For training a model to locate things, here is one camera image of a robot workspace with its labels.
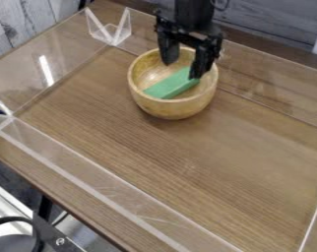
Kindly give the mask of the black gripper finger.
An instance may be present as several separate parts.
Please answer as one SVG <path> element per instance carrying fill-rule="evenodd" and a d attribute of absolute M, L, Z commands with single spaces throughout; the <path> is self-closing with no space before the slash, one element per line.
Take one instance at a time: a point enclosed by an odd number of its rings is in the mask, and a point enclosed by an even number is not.
<path fill-rule="evenodd" d="M 192 65 L 190 78 L 200 79 L 210 70 L 214 61 L 210 45 L 201 45 L 197 49 L 197 56 Z"/>
<path fill-rule="evenodd" d="M 162 61 L 166 65 L 170 65 L 180 59 L 181 44 L 166 32 L 158 33 L 158 44 Z"/>

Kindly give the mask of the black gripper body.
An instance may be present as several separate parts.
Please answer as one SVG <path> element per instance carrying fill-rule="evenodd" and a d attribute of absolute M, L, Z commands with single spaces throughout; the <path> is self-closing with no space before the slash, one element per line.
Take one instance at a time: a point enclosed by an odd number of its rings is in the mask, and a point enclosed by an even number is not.
<path fill-rule="evenodd" d="M 216 0 L 176 0 L 174 7 L 161 6 L 155 11 L 155 31 L 169 33 L 180 44 L 194 50 L 210 45 L 214 59 L 220 58 L 224 34 L 213 22 Z"/>

